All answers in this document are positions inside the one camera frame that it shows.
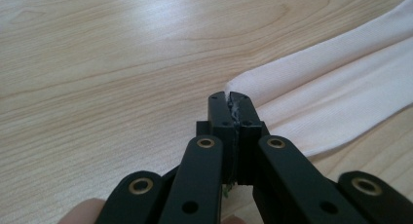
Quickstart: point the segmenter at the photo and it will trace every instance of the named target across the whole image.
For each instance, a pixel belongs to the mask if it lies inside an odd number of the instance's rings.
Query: finger
[[[94,224],[105,201],[89,199],[72,208],[57,224]]]
[[[225,218],[221,224],[245,224],[245,222],[240,219],[240,217],[236,217],[236,216],[230,216],[228,218]]]

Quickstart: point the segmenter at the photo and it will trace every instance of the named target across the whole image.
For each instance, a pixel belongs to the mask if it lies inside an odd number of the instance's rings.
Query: wood grain
[[[0,0],[0,222],[56,223],[133,171],[165,173],[227,81],[401,1]],[[313,160],[412,200],[412,120],[406,109]],[[262,222],[237,192],[223,215]]]

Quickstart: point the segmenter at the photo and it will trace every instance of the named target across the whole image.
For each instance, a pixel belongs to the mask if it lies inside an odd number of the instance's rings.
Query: hole
[[[279,139],[270,138],[267,140],[267,144],[273,148],[283,148],[285,147],[285,143]]]
[[[244,126],[251,126],[252,122],[250,120],[243,121]]]
[[[137,178],[130,186],[129,190],[132,194],[141,195],[149,192],[154,186],[154,182],[150,178]]]
[[[192,214],[198,211],[198,204],[195,202],[186,202],[182,206],[182,211],[184,211],[187,214]]]
[[[360,192],[369,196],[379,196],[383,193],[379,185],[366,178],[355,177],[352,179],[352,184]]]
[[[336,214],[338,212],[338,208],[336,205],[330,202],[321,202],[319,204],[319,207],[325,212],[328,212],[330,214]]]
[[[202,138],[197,141],[198,146],[203,148],[210,148],[215,144],[215,141],[209,138]]]

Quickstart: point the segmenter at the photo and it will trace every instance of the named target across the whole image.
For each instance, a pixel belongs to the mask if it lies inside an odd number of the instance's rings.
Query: fabric fold
[[[249,70],[226,93],[251,97],[272,134],[305,155],[347,143],[413,102],[413,0],[352,31]]]

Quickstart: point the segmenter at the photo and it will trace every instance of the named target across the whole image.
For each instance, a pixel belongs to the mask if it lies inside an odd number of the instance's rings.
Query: light wood surface
[[[0,0],[0,223],[56,223],[131,172],[167,172],[230,79],[401,1]],[[413,200],[412,121],[406,108],[312,160]],[[250,188],[223,201],[232,213],[262,223]]]

